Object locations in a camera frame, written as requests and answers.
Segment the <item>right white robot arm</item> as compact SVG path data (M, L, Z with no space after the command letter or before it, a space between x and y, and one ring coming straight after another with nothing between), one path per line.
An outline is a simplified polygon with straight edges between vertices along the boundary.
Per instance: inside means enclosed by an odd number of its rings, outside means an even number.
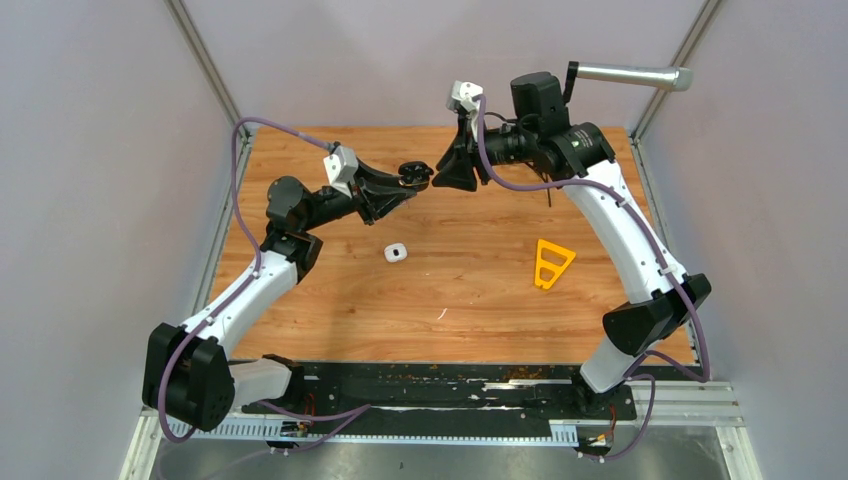
M481 86L456 81L447 108L457 133L437 166L436 187L475 191L498 180L496 167L525 163L547 176L545 189L562 191L589 222L612 260L627 297L602 320L604 336L579 370L571 403L596 417L656 345L685 324L698 326L697 309L711 291L662 243L628 188L609 141L589 122L571 121L568 105L578 80L684 91L692 73L682 67L637 68L573 62L564 79L534 72L512 80L514 118L485 124Z

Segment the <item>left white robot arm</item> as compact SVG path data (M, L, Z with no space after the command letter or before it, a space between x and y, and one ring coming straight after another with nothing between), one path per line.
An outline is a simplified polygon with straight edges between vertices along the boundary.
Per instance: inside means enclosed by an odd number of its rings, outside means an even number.
M313 229L358 214L374 224L430 184L433 170L420 161L397 173L378 171L358 158L331 154L324 160L327 185L309 190L299 179L282 176L267 191L266 236L253 260L209 305L178 325L162 323L149 336L142 401L156 409L166 437L184 441L168 422L190 431L214 430L234 409L269 400L283 413L306 400L303 368L293 360L266 354L233 363L234 348L253 324L315 266L323 247Z

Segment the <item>black earbud charging case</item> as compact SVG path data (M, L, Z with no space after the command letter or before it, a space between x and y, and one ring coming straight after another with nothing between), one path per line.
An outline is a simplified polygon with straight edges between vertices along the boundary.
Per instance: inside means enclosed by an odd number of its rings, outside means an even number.
M423 161L410 161L398 167L398 183L401 187L423 191L430 185L434 170Z

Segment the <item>white earbud charging case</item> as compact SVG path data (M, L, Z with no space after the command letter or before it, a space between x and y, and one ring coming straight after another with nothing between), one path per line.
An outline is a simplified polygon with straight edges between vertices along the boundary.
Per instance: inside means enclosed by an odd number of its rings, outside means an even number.
M408 249L403 243L393 243L384 248L384 258L389 263L397 263L408 257Z

